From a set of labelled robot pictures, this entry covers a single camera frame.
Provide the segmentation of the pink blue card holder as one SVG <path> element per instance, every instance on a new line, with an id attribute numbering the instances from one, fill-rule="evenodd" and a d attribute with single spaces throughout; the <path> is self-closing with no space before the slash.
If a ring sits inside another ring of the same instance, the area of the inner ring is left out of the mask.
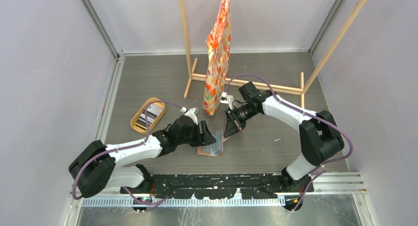
<path id="1" fill-rule="evenodd" d="M 215 132 L 216 142 L 214 144 L 201 146 L 197 148 L 197 155 L 218 156 L 223 152 L 224 143 L 228 138 L 224 138 L 224 130 L 220 129 Z"/>

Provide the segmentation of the yellow oval card tray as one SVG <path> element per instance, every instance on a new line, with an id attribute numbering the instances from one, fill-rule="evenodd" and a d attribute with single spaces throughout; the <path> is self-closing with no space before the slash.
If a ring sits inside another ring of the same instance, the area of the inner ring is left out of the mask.
<path id="1" fill-rule="evenodd" d="M 149 98 L 130 121 L 133 130 L 146 135 L 159 122 L 166 111 L 165 104 L 157 98 Z"/>

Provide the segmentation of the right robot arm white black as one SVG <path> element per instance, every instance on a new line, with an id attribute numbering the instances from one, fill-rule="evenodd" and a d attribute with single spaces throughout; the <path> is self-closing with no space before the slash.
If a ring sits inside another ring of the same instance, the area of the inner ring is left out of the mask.
<path id="1" fill-rule="evenodd" d="M 274 91 L 257 89 L 252 82 L 240 87 L 239 93 L 244 99 L 240 107 L 234 106 L 232 95 L 221 94 L 221 102 L 229 105 L 225 112 L 225 139 L 243 131 L 247 120 L 257 114 L 276 118 L 299 133 L 301 153 L 282 170 L 279 178 L 286 191 L 295 191 L 301 185 L 301 179 L 344 148 L 341 133 L 335 129 L 330 112 L 303 109 Z"/>

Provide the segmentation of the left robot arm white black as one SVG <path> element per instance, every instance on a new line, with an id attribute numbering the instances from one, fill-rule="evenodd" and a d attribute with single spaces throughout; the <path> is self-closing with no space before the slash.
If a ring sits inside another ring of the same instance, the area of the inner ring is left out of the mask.
<path id="1" fill-rule="evenodd" d="M 170 154 L 178 146 L 207 146 L 216 143 L 204 120 L 195 122 L 182 115 L 165 129 L 148 137 L 122 144 L 105 145 L 101 140 L 91 142 L 69 165 L 73 177 L 73 197 L 79 199 L 97 195 L 106 188 L 129 187 L 139 193 L 150 190 L 151 180 L 144 167 L 134 163 L 143 159 Z"/>

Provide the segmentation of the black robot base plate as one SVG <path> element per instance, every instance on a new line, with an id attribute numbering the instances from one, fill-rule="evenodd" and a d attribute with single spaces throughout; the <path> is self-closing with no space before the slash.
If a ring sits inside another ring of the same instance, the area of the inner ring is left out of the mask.
<path id="1" fill-rule="evenodd" d="M 153 194 L 174 199 L 231 199 L 238 192 L 243 199 L 273 199 L 277 193 L 301 195 L 304 190 L 313 192 L 308 186 L 310 177 L 304 177 L 295 185 L 284 185 L 281 175 L 262 174 L 155 174 L 146 177 L 136 188 L 128 188 L 133 194 Z"/>

